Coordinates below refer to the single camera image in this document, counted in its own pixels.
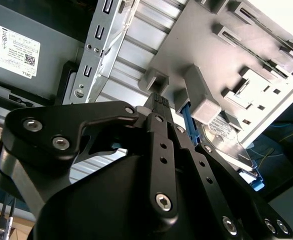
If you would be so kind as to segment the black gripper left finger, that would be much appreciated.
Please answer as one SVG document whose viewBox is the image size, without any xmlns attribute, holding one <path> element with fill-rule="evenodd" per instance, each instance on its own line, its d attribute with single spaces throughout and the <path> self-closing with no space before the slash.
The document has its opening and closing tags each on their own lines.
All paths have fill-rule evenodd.
<svg viewBox="0 0 293 240">
<path fill-rule="evenodd" d="M 124 101 L 21 108 L 5 118 L 0 140 L 0 187 L 22 197 L 39 218 L 57 193 L 118 160 L 149 162 L 149 199 L 160 222 L 178 219 L 173 142 L 161 96 L 142 111 Z"/>
</svg>

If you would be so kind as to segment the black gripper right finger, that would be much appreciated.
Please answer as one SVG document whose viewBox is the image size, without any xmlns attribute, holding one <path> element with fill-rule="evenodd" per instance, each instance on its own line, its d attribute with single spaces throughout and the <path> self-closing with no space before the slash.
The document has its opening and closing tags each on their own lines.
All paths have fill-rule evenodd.
<svg viewBox="0 0 293 240">
<path fill-rule="evenodd" d="M 202 240 L 292 240 L 293 230 L 220 156 L 206 145 L 194 147 L 173 122 L 169 101 L 161 98 L 181 192 L 196 236 Z"/>
</svg>

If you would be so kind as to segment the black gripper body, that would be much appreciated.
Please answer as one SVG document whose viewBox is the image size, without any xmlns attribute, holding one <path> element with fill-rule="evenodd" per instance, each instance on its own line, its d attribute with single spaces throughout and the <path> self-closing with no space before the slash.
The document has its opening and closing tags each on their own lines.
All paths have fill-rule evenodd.
<svg viewBox="0 0 293 240">
<path fill-rule="evenodd" d="M 209 205 L 186 150 L 174 155 L 178 218 L 160 222 L 149 194 L 149 162 L 131 156 L 61 190 L 43 207 L 35 240 L 224 240 L 222 219 Z"/>
</svg>

